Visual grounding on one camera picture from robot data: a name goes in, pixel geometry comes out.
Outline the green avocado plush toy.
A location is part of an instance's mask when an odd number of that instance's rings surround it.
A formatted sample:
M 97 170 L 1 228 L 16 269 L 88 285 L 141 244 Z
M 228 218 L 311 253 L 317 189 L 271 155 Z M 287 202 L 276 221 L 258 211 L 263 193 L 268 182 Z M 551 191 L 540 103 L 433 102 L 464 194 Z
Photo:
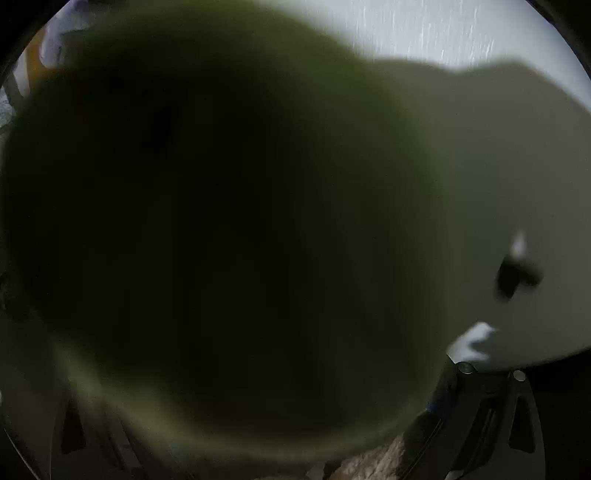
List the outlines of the green avocado plush toy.
M 446 199 L 394 86 L 252 1 L 137 1 L 77 35 L 3 150 L 8 314 L 154 452 L 329 459 L 440 375 Z

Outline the purple plush toy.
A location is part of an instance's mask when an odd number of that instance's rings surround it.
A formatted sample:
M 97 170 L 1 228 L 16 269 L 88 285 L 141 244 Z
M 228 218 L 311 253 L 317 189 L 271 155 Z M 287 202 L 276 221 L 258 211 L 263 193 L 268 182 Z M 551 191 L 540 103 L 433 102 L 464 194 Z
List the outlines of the purple plush toy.
M 39 59 L 46 68 L 57 67 L 65 58 L 68 38 L 90 27 L 94 7 L 89 1 L 68 1 L 47 23 Z

